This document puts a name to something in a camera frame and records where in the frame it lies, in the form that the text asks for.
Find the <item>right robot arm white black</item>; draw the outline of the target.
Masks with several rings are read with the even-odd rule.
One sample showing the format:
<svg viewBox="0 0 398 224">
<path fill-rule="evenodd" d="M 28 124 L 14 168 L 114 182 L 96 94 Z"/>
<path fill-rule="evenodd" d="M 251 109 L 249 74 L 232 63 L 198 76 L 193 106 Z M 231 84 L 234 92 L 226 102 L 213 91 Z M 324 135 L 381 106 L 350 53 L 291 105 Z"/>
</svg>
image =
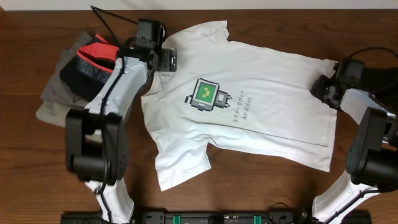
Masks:
<svg viewBox="0 0 398 224">
<path fill-rule="evenodd" d="M 298 218 L 299 223 L 371 223 L 357 210 L 365 200 L 397 190 L 397 68 L 367 68 L 347 58 L 336 73 L 316 80 L 310 93 L 343 111 L 358 130 L 342 175 Z"/>
</svg>

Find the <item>white t-shirt with robot print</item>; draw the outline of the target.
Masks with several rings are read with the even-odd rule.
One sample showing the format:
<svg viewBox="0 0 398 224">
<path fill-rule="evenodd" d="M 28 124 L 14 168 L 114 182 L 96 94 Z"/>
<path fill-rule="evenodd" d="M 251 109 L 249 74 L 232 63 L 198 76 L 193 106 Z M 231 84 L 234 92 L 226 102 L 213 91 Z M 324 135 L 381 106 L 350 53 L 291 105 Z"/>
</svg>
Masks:
<svg viewBox="0 0 398 224">
<path fill-rule="evenodd" d="M 228 40 L 226 21 L 202 23 L 168 37 L 175 72 L 157 72 L 141 98 L 158 148 L 161 190 L 211 168 L 206 149 L 277 156 L 329 171 L 336 111 L 310 94 L 335 61 Z"/>
</svg>

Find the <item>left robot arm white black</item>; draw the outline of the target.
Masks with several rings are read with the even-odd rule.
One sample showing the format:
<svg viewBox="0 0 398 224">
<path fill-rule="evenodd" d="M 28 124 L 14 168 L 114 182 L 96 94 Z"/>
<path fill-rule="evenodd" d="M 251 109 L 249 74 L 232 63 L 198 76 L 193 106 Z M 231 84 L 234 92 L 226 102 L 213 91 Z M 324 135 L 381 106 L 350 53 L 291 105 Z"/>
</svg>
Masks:
<svg viewBox="0 0 398 224">
<path fill-rule="evenodd" d="M 84 109 L 65 118 L 66 166 L 95 194 L 99 213 L 64 213 L 61 223 L 130 223 L 134 202 L 124 181 L 129 163 L 126 121 L 154 72 L 174 72 L 177 50 L 164 49 L 167 29 L 139 19 L 136 36 L 118 50 L 115 67 Z"/>
</svg>

